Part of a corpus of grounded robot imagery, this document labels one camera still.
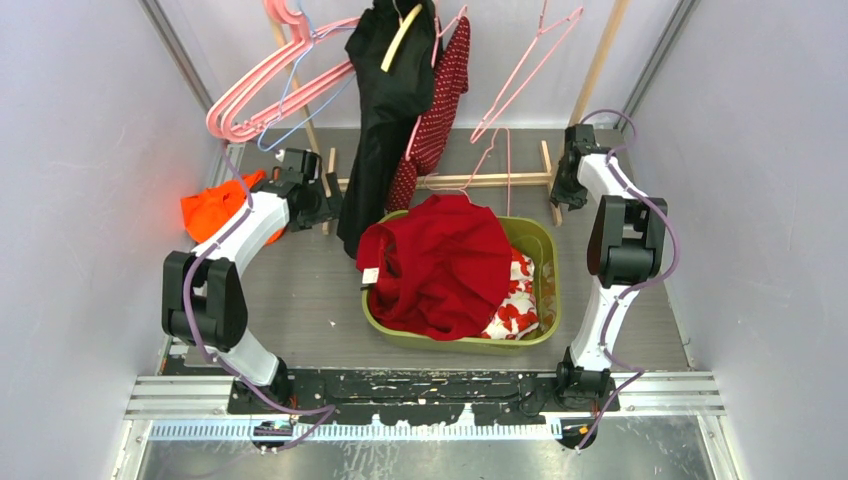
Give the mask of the plain red garment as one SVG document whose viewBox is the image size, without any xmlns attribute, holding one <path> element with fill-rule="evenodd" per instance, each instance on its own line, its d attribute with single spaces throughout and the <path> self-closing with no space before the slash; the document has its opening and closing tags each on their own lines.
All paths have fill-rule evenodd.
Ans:
<svg viewBox="0 0 848 480">
<path fill-rule="evenodd" d="M 356 256 L 371 316 L 436 341 L 483 332 L 507 297 L 511 262 L 498 217 L 463 195 L 432 195 L 371 225 Z"/>
</svg>

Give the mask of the red poppy floral skirt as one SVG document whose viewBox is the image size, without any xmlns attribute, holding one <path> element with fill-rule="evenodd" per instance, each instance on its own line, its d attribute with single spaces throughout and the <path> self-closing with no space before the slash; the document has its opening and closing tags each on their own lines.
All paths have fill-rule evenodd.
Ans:
<svg viewBox="0 0 848 480">
<path fill-rule="evenodd" d="M 535 265 L 532 259 L 512 248 L 507 295 L 492 315 L 480 337 L 518 341 L 540 326 L 534 294 Z"/>
</svg>

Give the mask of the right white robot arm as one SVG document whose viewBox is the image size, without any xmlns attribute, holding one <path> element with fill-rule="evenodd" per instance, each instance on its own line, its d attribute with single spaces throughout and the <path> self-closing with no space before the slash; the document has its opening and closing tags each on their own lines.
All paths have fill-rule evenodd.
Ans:
<svg viewBox="0 0 848 480">
<path fill-rule="evenodd" d="M 586 250 L 590 296 L 576 338 L 558 364 L 555 396 L 567 410 L 598 410 L 615 388 L 608 355 L 635 286 L 656 277 L 664 249 L 662 215 L 668 207 L 635 187 L 617 157 L 601 146 L 590 124 L 564 131 L 550 201 L 569 210 L 597 203 Z"/>
</svg>

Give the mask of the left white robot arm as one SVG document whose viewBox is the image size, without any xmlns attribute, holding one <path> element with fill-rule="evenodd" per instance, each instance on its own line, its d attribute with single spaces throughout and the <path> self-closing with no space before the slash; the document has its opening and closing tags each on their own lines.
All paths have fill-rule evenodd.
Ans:
<svg viewBox="0 0 848 480">
<path fill-rule="evenodd" d="M 190 251 L 173 251 L 163 264 L 161 326 L 165 334 L 220 362 L 269 413 L 292 397 L 288 368 L 248 328 L 241 277 L 278 233 L 295 233 L 334 220 L 342 206 L 335 173 L 322 157 L 286 148 L 270 173 L 236 180 L 239 208 Z"/>
</svg>

